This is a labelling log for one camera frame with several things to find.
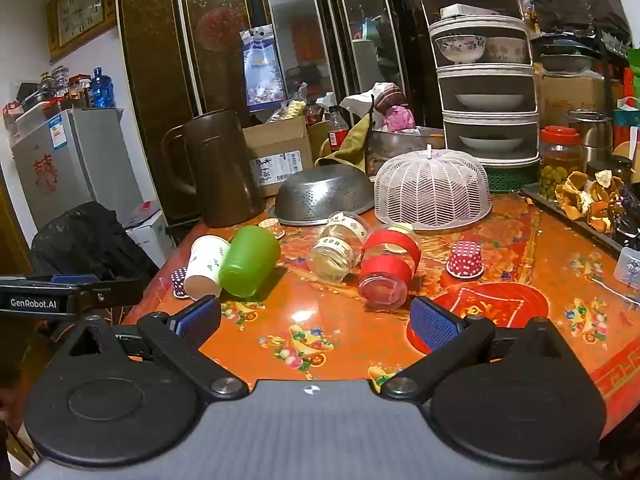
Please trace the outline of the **clear glass jar cream label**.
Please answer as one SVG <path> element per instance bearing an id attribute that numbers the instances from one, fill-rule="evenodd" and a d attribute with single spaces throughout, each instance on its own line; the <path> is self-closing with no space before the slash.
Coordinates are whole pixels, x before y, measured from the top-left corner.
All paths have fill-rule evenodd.
<path id="1" fill-rule="evenodd" d="M 332 214 L 312 246 L 307 263 L 320 280 L 339 283 L 358 266 L 369 226 L 358 214 Z"/>

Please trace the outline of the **white paper cup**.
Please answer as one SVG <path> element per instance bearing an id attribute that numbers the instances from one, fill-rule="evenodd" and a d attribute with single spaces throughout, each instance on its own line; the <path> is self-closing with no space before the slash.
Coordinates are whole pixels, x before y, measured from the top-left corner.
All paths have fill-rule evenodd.
<path id="1" fill-rule="evenodd" d="M 184 291 L 191 299 L 220 296 L 219 272 L 229 248 L 229 242 L 215 235 L 204 235 L 194 240 L 183 282 Z"/>

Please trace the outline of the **green plastic cup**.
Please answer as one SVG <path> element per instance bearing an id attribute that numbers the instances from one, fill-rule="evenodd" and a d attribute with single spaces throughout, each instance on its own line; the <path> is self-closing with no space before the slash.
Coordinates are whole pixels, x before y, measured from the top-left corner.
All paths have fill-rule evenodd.
<path id="1" fill-rule="evenodd" d="M 276 266 L 280 253 L 280 244 L 269 231 L 260 226 L 243 226 L 224 256 L 220 286 L 231 296 L 254 296 Z"/>

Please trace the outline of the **purple polka dot cupcake liner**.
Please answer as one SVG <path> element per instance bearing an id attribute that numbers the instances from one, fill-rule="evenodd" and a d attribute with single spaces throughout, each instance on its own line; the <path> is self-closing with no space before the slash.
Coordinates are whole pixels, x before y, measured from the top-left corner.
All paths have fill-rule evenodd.
<path id="1" fill-rule="evenodd" d="M 186 267 L 182 266 L 181 268 L 172 271 L 170 274 L 170 282 L 172 288 L 172 294 L 181 300 L 189 299 L 190 296 L 186 293 L 184 289 L 184 281 L 186 280 Z"/>

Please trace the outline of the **black bag on chair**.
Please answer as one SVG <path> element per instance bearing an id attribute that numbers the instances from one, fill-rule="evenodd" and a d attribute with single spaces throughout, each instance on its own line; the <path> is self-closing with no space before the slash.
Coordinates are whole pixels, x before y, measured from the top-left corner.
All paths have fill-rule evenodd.
<path id="1" fill-rule="evenodd" d="M 92 274 L 102 281 L 151 281 L 157 265 L 126 233 L 114 211 L 97 202 L 77 206 L 48 222 L 32 240 L 38 274 Z"/>

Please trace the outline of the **red polka dot cupcake liner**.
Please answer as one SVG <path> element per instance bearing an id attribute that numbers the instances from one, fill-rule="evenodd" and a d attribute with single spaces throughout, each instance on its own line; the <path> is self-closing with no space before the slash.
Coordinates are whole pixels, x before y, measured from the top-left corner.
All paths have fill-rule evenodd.
<path id="1" fill-rule="evenodd" d="M 484 272 L 480 246 L 472 240 L 459 240 L 451 248 L 446 270 L 460 280 L 479 278 Z"/>

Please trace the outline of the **red labelled glass jar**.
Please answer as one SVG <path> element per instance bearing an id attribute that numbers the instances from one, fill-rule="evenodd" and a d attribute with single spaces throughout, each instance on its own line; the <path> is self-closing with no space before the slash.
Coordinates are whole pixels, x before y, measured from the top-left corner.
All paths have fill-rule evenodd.
<path id="1" fill-rule="evenodd" d="M 371 308 L 401 307 L 407 300 L 420 260 L 420 237 L 410 224 L 379 226 L 362 246 L 359 296 Z"/>

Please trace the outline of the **brown plastic pitcher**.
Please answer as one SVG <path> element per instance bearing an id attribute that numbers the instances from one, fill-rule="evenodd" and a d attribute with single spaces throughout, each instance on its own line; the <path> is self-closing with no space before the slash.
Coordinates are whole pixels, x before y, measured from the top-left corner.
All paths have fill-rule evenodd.
<path id="1" fill-rule="evenodd" d="M 172 164 L 176 148 L 186 154 L 189 182 L 176 175 Z M 214 110 L 170 129 L 163 136 L 162 154 L 169 182 L 177 191 L 196 198 L 209 228 L 247 222 L 264 211 L 250 168 L 250 150 L 233 110 Z"/>

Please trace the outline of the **steel colander bowl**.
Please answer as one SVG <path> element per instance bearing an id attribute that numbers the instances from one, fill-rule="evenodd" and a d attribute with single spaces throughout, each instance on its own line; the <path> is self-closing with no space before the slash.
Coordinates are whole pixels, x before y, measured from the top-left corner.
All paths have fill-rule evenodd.
<path id="1" fill-rule="evenodd" d="M 288 177 L 269 214 L 285 226 L 322 226 L 336 212 L 362 214 L 373 206 L 369 177 L 357 168 L 331 164 Z"/>

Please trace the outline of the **tray of dried peels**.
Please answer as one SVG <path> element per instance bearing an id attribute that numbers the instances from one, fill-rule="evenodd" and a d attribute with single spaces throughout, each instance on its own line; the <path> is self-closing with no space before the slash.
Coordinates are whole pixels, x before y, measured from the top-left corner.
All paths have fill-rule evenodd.
<path id="1" fill-rule="evenodd" d="M 610 252 L 639 249 L 639 185 L 611 170 L 593 177 L 581 171 L 544 166 L 538 181 L 522 194 Z"/>

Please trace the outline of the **blue water bottle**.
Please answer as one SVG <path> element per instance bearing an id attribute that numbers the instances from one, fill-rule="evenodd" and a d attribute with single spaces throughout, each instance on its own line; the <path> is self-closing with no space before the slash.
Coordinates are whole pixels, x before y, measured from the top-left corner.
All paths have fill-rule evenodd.
<path id="1" fill-rule="evenodd" d="M 114 108 L 114 87 L 112 78 L 103 73 L 100 66 L 93 70 L 90 82 L 91 105 L 97 108 Z"/>

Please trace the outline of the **cardboard box with label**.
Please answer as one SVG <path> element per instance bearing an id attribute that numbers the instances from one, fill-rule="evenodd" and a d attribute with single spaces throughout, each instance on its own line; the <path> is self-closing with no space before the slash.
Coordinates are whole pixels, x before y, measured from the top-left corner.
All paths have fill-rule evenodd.
<path id="1" fill-rule="evenodd" d="M 293 174 L 314 168 L 304 116 L 245 128 L 243 134 L 250 168 L 264 197 L 275 196 Z"/>

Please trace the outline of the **red lid pickle jar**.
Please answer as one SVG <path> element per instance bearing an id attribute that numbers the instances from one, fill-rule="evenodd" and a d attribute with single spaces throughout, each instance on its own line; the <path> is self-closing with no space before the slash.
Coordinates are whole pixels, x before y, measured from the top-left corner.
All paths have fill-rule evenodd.
<path id="1" fill-rule="evenodd" d="M 555 200 L 556 187 L 573 171 L 582 169 L 582 141 L 574 128 L 545 126 L 540 130 L 539 147 L 539 194 Z"/>

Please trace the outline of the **white tiered dish rack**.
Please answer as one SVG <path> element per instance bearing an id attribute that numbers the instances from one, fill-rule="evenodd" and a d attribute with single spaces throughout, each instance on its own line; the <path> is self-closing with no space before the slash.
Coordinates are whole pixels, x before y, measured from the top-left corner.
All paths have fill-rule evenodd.
<path id="1" fill-rule="evenodd" d="M 447 148 L 494 168 L 539 158 L 532 46 L 522 0 L 421 0 Z"/>

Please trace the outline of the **steel pot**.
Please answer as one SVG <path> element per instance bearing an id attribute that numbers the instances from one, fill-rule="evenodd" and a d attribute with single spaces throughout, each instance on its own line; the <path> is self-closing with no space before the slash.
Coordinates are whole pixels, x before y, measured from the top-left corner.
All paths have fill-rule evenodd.
<path id="1" fill-rule="evenodd" d="M 598 110 L 569 110 L 567 125 L 577 131 L 585 162 L 605 162 L 613 149 L 613 119 Z"/>

